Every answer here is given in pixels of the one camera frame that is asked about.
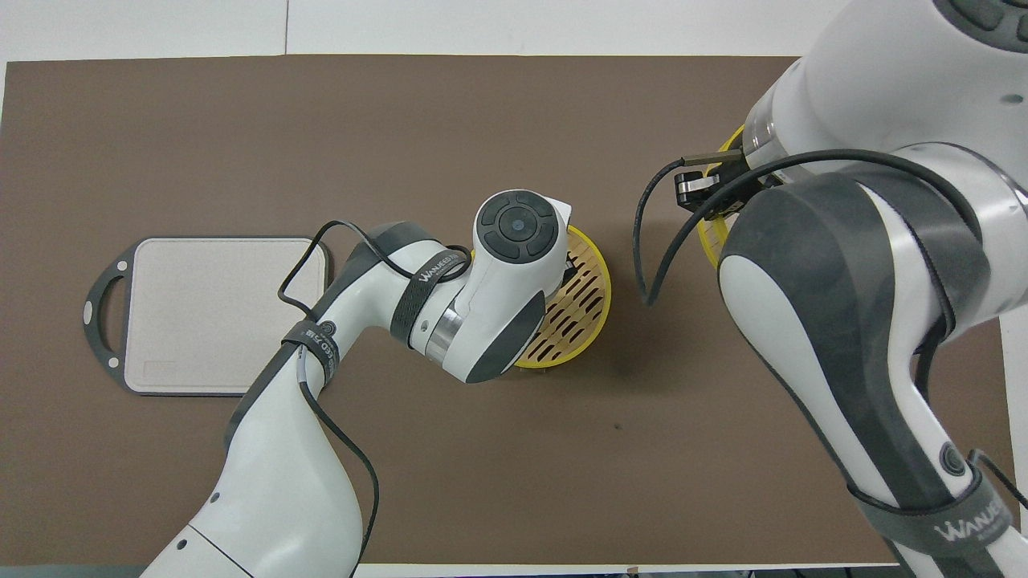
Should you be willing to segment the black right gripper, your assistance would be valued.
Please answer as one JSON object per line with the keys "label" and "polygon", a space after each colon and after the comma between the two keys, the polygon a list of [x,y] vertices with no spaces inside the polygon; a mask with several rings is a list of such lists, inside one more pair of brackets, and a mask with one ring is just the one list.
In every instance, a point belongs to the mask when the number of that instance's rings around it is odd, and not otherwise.
{"label": "black right gripper", "polygon": [[743,153],[709,153],[691,155],[673,161],[676,168],[686,172],[675,175],[676,204],[694,214],[701,214],[712,220],[715,216],[727,217],[737,213],[755,195],[776,185],[775,176],[746,181],[735,188],[733,193],[720,200],[715,207],[704,210],[705,202],[717,191],[737,181],[750,170]]}

